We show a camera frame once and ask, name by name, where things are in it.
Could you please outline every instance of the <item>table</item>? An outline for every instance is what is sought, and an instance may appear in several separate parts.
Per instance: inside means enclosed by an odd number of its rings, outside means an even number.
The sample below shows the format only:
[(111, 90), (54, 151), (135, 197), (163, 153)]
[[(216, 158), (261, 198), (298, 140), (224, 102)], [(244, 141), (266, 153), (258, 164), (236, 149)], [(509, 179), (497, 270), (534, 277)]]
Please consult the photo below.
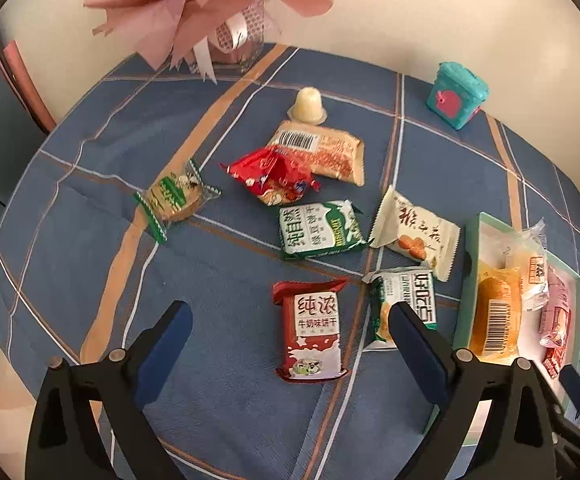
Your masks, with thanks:
[[(431, 406), (397, 351), (361, 353), (369, 314), (359, 278), (411, 261), (365, 250), (284, 262), (276, 210), (219, 167), (265, 145), (302, 86), (323, 92), (325, 126), (365, 142), (364, 187), (320, 178), (320, 194), (306, 200), (352, 200), (365, 234), (389, 184), (460, 226), (481, 211), (523, 228), (544, 218), (549, 250), (580, 274), (574, 184), (484, 112), (454, 131), (425, 107), (426, 82), (271, 44), (246, 75), (221, 73), (217, 85), (183, 70), (153, 73), (131, 57), (48, 138), (0, 223), (0, 345), (32, 394), (51, 356), (96, 361), (184, 300), (192, 335), (145, 413), (187, 478), (394, 478)], [(223, 195), (158, 246), (132, 193), (192, 154)], [(438, 330), (449, 340), (463, 266), (462, 235), (450, 280), (435, 282)], [(271, 285), (341, 275), (351, 278), (339, 296), (351, 372), (334, 383), (282, 381)], [(117, 473), (131, 478), (105, 413), (100, 429)]]

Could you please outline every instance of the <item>screw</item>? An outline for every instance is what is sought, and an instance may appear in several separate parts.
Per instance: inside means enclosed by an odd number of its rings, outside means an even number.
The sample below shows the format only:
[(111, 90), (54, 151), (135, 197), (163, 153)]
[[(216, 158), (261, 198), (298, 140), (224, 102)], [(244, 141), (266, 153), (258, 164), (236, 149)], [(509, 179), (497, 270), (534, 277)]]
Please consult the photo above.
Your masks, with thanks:
[(56, 370), (57, 368), (60, 368), (60, 366), (62, 364), (63, 364), (63, 358), (55, 355), (55, 356), (50, 357), (50, 362), (48, 363), (48, 366), (52, 370)]
[(516, 360), (516, 365), (521, 368), (521, 370), (529, 370), (532, 367), (528, 359), (525, 357), (519, 357), (519, 359)]
[(469, 363), (470, 361), (472, 361), (472, 352), (470, 352), (465, 348), (459, 348), (456, 351), (456, 358), (459, 361), (463, 361), (464, 363)]
[(125, 359), (125, 350), (122, 348), (117, 348), (112, 350), (108, 355), (108, 358), (113, 363), (118, 363), (119, 361), (123, 361)]

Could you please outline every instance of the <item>teal plastic box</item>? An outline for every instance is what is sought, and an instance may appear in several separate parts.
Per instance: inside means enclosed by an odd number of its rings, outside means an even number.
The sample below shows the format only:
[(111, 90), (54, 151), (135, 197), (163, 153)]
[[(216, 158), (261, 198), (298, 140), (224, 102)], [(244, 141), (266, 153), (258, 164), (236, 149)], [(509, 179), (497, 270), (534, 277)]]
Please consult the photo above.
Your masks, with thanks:
[[(508, 233), (510, 231), (513, 231), (512, 227), (487, 213), (479, 213), (475, 219), (465, 226), (465, 250), (467, 253), (465, 256), (467, 261), (465, 269), (469, 269), (469, 273), (464, 277), (459, 316), (456, 321), (454, 340), (452, 341), (452, 348), (454, 349), (467, 348), (470, 344), (474, 314), (477, 306), (479, 260), (486, 260), (486, 263), (491, 265), (496, 264), (492, 261), (492, 258), (496, 257), (498, 249), (494, 245), (489, 244), (488, 241), (496, 237), (498, 233)], [(580, 276), (550, 252), (548, 252), (548, 265), (557, 270), (562, 279), (566, 279), (570, 286), (570, 293), (573, 297), (574, 316), (570, 318), (568, 345), (566, 346), (566, 355), (563, 364), (576, 365), (579, 361), (580, 347)], [(537, 354), (537, 352), (545, 351), (538, 343), (538, 323), (540, 316), (540, 310), (523, 313), (521, 318), (521, 331), (519, 333), (519, 351), (523, 357), (535, 361), (538, 364), (539, 370), (545, 372), (543, 365), (540, 363), (541, 358)], [(537, 331), (536, 340), (532, 340), (533, 326), (536, 327)], [(564, 410), (566, 410), (570, 399), (566, 396), (558, 379), (548, 380), (548, 383), (561, 401)], [(464, 440), (464, 446), (473, 446), (479, 441), (488, 409), (489, 401), (480, 402), (470, 431), (468, 431)], [(425, 432), (429, 430), (438, 412), (438, 407), (434, 406), (428, 424), (425, 427)]]
[(489, 94), (483, 79), (461, 63), (448, 61), (439, 65), (435, 85), (425, 104), (458, 130), (481, 109)]

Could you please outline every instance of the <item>wall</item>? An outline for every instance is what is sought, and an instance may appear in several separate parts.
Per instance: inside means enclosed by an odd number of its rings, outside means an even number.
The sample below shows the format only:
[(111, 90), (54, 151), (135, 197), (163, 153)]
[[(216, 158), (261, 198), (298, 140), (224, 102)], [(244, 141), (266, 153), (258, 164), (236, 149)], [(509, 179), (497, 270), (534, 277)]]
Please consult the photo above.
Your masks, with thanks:
[[(580, 13), (570, 0), (335, 0), (311, 20), (276, 1), (269, 10), (285, 43), (428, 81), (440, 61), (466, 64), (490, 85), (487, 111), (580, 189)], [(128, 52), (91, 36), (101, 21), (82, 0), (11, 0), (0, 13), (57, 119)]]

